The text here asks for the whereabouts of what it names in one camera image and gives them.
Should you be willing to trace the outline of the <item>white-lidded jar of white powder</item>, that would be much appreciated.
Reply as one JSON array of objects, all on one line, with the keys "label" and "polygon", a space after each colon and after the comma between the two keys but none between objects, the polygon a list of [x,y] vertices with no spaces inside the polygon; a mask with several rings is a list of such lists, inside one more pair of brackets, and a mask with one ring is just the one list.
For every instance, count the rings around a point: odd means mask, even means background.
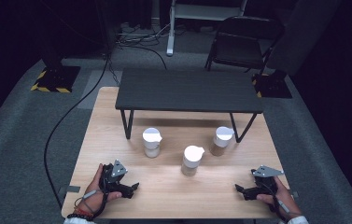
[{"label": "white-lidded jar of white powder", "polygon": [[162,140],[160,131],[156,128],[150,127],[143,131],[142,137],[145,154],[149,158],[156,158],[160,154],[160,144]]}]

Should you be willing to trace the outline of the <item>white metal stand frame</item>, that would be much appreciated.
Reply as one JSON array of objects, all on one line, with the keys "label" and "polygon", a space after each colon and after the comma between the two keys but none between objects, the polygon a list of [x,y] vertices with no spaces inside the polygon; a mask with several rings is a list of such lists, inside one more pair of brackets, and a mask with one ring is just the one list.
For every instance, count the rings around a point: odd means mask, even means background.
[{"label": "white metal stand frame", "polygon": [[174,54],[176,19],[224,21],[232,16],[243,16],[247,1],[242,0],[239,7],[215,7],[179,4],[176,0],[172,0],[166,55],[171,57]]}]

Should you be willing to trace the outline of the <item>black folding chair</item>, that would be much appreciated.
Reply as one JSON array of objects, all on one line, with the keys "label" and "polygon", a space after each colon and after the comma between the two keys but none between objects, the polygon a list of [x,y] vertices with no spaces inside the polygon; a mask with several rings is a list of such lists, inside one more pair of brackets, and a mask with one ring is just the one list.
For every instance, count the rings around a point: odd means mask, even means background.
[{"label": "black folding chair", "polygon": [[258,70],[261,75],[284,33],[285,26],[274,19],[227,18],[218,26],[204,68],[210,71],[212,63],[219,63]]}]

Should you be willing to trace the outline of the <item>white-lidded jar of brown powder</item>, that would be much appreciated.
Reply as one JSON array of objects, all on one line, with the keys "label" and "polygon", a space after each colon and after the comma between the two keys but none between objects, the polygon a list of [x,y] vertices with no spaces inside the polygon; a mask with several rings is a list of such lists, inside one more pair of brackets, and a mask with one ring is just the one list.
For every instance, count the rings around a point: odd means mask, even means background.
[{"label": "white-lidded jar of brown powder", "polygon": [[230,144],[234,131],[231,128],[220,126],[216,129],[213,137],[213,143],[210,147],[210,152],[214,156],[224,154],[225,148]]}]

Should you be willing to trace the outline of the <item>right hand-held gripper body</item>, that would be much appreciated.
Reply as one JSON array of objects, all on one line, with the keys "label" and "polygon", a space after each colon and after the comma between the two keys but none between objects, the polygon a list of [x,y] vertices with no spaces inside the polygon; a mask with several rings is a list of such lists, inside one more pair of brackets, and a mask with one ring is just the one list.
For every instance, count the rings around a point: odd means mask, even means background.
[{"label": "right hand-held gripper body", "polygon": [[276,170],[275,168],[266,165],[261,165],[257,169],[252,169],[251,173],[254,176],[255,184],[257,186],[256,192],[258,194],[268,195],[275,195],[277,192],[277,185],[274,177],[284,174],[283,171]]}]

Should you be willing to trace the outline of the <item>person's left hand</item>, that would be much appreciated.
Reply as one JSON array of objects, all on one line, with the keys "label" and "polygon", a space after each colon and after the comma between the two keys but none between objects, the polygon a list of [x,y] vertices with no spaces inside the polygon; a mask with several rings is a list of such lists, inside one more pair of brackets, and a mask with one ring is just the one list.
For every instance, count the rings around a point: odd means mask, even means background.
[{"label": "person's left hand", "polygon": [[92,214],[96,214],[97,211],[101,208],[103,203],[104,193],[99,188],[99,181],[103,171],[103,164],[100,163],[96,174],[90,185],[86,188],[86,193],[90,193],[91,191],[95,190],[95,193],[92,194],[90,197],[83,200],[78,207],[85,212],[90,212]]}]

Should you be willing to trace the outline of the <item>black shelf with metal legs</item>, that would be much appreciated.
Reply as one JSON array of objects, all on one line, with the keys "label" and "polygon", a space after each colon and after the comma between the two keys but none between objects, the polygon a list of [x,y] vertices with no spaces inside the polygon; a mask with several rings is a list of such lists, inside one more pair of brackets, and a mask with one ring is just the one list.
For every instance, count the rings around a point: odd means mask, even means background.
[{"label": "black shelf with metal legs", "polygon": [[123,70],[115,108],[126,138],[131,137],[136,110],[245,113],[253,119],[263,112],[250,77],[137,68]]}]

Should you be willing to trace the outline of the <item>person's right hand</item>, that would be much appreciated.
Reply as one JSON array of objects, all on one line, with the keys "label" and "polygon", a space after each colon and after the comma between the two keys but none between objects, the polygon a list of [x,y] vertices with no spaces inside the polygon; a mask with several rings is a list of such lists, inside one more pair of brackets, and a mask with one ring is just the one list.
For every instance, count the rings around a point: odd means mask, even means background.
[{"label": "person's right hand", "polygon": [[281,201],[288,210],[285,210],[283,207],[279,207],[279,217],[286,221],[291,221],[295,217],[300,217],[302,215],[302,211],[290,195],[289,190],[283,185],[277,176],[274,177],[274,181],[277,185],[276,195],[271,196],[266,194],[258,194],[256,199],[271,205],[275,204],[275,200]]}]

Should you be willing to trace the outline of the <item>grey leaning panel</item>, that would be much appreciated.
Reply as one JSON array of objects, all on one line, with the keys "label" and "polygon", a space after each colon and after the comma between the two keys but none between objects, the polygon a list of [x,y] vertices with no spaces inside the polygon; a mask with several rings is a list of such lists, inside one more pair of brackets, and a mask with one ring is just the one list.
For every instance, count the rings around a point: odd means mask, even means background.
[{"label": "grey leaning panel", "polygon": [[294,76],[331,22],[342,0],[299,0],[267,66]]}]

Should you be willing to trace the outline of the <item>white-lidded jar of beige powder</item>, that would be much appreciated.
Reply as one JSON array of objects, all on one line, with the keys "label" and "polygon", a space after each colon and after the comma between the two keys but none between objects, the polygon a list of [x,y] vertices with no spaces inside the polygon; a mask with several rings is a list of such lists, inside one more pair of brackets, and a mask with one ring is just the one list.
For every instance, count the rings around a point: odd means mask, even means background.
[{"label": "white-lidded jar of beige powder", "polygon": [[197,147],[197,146],[186,147],[183,154],[183,163],[181,165],[181,172],[187,176],[195,175],[203,155],[204,155],[204,149],[202,147]]}]

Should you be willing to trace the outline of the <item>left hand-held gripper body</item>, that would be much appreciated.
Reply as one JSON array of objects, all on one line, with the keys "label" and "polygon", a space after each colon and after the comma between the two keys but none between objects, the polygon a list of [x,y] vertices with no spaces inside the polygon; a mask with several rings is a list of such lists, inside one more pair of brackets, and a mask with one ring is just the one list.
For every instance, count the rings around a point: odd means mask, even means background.
[{"label": "left hand-held gripper body", "polygon": [[99,187],[105,192],[119,191],[121,193],[132,193],[133,188],[130,186],[122,185],[120,181],[127,174],[128,170],[122,165],[119,160],[103,166],[101,173]]}]

